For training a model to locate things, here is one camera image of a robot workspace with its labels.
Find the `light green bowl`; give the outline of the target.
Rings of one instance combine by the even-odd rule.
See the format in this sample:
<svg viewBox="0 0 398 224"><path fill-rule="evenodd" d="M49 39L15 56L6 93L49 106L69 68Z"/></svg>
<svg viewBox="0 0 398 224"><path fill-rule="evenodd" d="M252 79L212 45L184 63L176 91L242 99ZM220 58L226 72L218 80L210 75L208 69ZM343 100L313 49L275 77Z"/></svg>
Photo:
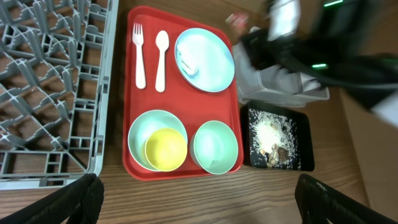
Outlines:
<svg viewBox="0 0 398 224"><path fill-rule="evenodd" d="M232 129L221 121L202 124L190 140L190 155L196 165L210 174L230 171L238 154L238 140Z"/></svg>

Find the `white plastic spoon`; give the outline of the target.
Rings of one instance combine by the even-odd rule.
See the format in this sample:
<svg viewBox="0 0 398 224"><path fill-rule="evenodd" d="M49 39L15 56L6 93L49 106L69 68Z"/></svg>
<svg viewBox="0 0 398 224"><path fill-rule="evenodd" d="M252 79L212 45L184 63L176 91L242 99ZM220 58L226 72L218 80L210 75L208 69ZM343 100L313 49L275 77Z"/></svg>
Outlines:
<svg viewBox="0 0 398 224"><path fill-rule="evenodd" d="M159 62L155 81L155 89L162 93L165 91L165 52L169 48L168 33L164 30L160 31L157 34L155 43L159 49Z"/></svg>

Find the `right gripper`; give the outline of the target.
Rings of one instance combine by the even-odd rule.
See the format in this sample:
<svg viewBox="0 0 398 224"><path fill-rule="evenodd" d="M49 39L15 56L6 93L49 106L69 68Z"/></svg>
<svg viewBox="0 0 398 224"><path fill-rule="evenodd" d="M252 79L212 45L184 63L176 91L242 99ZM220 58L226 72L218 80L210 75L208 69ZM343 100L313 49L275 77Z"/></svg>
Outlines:
<svg viewBox="0 0 398 224"><path fill-rule="evenodd" d="M243 45L250 64L256 70L281 65L294 72L311 73L310 64L304 62L305 57L297 55L299 50L303 50L304 39L296 37L295 34L278 37L275 40L268 40L268 37L267 29L259 29L239 38L239 43Z"/></svg>

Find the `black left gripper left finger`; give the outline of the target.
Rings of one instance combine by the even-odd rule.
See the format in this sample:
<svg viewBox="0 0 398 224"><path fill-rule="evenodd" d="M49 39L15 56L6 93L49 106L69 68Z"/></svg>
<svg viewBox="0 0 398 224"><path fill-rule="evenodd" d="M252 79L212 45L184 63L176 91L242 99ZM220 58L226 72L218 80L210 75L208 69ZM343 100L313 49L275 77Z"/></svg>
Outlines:
<svg viewBox="0 0 398 224"><path fill-rule="evenodd" d="M1 219L4 224L96 224L104 202L104 185L96 174L73 183Z"/></svg>

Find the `food scraps and rice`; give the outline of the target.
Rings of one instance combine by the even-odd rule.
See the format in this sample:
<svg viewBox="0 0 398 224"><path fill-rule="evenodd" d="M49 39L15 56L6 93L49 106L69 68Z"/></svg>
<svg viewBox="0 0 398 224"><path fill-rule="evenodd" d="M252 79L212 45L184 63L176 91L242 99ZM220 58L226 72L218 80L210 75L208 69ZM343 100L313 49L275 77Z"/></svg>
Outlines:
<svg viewBox="0 0 398 224"><path fill-rule="evenodd" d="M293 119L250 108L249 152L254 167L301 169L297 123Z"/></svg>

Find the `red snack wrapper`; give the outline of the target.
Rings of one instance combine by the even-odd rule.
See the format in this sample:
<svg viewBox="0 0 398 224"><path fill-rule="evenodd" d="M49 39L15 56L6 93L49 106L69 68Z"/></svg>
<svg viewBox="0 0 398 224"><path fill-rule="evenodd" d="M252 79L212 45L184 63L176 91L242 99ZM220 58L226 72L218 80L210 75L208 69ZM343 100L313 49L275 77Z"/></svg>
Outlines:
<svg viewBox="0 0 398 224"><path fill-rule="evenodd" d="M225 22L229 24L236 32L242 33L246 29L249 16L245 12L232 13Z"/></svg>

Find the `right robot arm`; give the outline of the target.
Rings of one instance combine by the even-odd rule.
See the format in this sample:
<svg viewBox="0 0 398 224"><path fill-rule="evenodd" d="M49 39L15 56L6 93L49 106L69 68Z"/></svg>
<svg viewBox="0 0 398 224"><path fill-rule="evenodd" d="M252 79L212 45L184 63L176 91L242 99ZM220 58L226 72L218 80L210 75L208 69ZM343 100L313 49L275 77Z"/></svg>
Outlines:
<svg viewBox="0 0 398 224"><path fill-rule="evenodd" d="M254 68L280 65L321 88L344 88L363 108L397 126L397 55L360 55L377 1L323 1L306 38L296 35L299 1L269 1L270 26L240 38Z"/></svg>

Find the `yellow plastic cup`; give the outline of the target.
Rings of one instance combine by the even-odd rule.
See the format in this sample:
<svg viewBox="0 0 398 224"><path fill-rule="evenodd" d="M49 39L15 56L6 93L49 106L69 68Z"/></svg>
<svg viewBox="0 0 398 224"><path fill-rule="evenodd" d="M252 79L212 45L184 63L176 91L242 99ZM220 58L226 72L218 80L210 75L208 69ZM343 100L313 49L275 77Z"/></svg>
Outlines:
<svg viewBox="0 0 398 224"><path fill-rule="evenodd" d="M161 172L178 169L184 163L187 153L187 141L180 132L172 128L155 131L144 146L147 162Z"/></svg>

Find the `white tissue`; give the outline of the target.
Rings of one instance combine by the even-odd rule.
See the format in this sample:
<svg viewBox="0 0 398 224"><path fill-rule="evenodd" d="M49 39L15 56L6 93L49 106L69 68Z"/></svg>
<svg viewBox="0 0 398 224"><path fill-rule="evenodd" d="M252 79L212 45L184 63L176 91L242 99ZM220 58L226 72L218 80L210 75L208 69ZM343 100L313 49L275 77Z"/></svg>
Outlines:
<svg viewBox="0 0 398 224"><path fill-rule="evenodd" d="M180 56L183 71L190 76L196 75L198 68L192 51L185 44L178 44L177 50Z"/></svg>

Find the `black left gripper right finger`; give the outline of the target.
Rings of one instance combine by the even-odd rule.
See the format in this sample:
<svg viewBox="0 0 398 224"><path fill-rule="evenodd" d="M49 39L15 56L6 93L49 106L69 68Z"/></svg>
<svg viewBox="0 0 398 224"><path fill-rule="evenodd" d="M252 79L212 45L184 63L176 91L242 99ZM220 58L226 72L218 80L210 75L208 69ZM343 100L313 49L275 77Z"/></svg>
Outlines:
<svg viewBox="0 0 398 224"><path fill-rule="evenodd" d="M308 174L300 174L295 200L303 224L397 224Z"/></svg>

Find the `white plastic fork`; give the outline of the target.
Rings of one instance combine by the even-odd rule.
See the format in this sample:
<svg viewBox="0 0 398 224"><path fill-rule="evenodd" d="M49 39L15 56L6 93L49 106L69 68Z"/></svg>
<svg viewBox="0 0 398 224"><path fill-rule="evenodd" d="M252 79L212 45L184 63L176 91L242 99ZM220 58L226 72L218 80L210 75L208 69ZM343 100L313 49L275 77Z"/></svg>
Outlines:
<svg viewBox="0 0 398 224"><path fill-rule="evenodd" d="M139 23L134 23L133 25L132 41L136 46L136 86L138 87L138 89L144 89L146 87L146 75L142 54L144 33L142 25Z"/></svg>

